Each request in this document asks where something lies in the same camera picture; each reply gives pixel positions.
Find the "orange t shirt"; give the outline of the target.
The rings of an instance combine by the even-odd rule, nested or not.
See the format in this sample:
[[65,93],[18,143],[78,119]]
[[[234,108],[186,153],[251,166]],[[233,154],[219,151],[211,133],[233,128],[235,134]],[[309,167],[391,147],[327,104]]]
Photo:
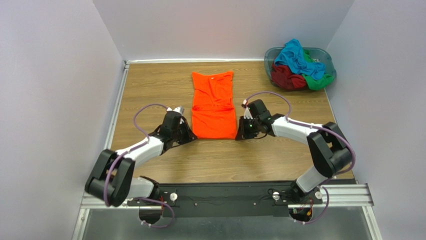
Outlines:
[[191,108],[192,131],[199,139],[233,140],[237,116],[233,104],[233,71],[191,74],[194,95]]

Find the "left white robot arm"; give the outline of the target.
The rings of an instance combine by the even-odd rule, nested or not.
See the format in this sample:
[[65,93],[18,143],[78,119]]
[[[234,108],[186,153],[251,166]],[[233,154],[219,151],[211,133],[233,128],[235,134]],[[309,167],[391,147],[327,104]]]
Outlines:
[[142,141],[119,150],[104,149],[86,181],[84,191],[107,206],[120,206],[128,198],[149,198],[157,182],[134,177],[135,168],[166,151],[197,139],[183,116],[183,107],[168,108],[162,124]]

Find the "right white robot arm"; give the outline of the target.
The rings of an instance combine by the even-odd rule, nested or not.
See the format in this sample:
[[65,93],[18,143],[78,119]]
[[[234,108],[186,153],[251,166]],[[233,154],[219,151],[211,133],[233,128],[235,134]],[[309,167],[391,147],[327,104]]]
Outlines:
[[255,139],[260,133],[305,144],[309,148],[312,166],[294,180],[285,191],[293,202],[303,201],[319,185],[338,175],[351,165],[354,151],[334,122],[313,124],[293,120],[283,114],[271,115],[264,102],[245,100],[244,115],[239,118],[235,140]]

